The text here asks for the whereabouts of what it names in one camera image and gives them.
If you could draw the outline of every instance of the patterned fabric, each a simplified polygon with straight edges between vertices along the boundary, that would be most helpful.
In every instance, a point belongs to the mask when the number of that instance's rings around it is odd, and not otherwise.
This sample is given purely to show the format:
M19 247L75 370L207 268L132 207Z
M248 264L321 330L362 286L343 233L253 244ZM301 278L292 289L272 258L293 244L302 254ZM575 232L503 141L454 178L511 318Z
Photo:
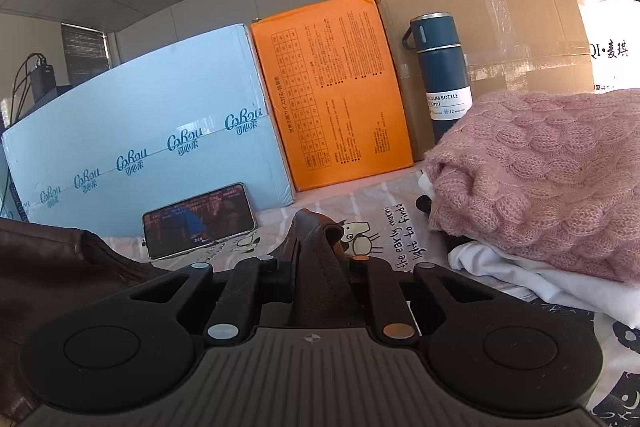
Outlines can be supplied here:
M491 93L424 163L434 229L640 282L640 89Z

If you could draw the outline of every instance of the orange box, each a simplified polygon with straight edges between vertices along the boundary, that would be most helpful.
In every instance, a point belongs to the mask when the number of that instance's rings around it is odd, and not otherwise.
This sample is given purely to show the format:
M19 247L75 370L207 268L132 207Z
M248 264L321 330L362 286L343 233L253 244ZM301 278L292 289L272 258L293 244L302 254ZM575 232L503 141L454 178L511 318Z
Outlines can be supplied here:
M297 190L413 163L374 0L312 4L251 31Z

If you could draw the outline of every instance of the pink sweater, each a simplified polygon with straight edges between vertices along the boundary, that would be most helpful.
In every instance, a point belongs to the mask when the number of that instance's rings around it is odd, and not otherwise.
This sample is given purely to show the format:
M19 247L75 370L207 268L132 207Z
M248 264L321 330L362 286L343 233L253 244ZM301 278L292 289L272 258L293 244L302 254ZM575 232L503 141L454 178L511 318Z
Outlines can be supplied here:
M640 282L640 89L491 93L425 156L430 225Z

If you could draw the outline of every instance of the phone screen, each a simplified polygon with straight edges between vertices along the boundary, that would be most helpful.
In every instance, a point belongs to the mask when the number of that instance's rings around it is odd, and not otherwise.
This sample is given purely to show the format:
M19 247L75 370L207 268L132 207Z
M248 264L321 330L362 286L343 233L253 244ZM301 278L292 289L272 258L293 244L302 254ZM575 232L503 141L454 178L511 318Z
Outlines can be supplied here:
M242 184L152 210L142 217L151 259L204 247L255 228Z

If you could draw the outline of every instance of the white cloth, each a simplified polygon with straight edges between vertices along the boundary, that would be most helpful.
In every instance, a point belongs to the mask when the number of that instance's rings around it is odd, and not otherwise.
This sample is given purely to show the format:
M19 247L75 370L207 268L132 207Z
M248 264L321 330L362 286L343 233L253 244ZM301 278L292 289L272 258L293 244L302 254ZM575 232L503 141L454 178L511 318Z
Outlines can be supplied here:
M566 272L547 263L509 255L472 241L449 253L449 265L473 275L490 275L529 288L543 301L602 312L630 328L640 327L640 288L620 282Z

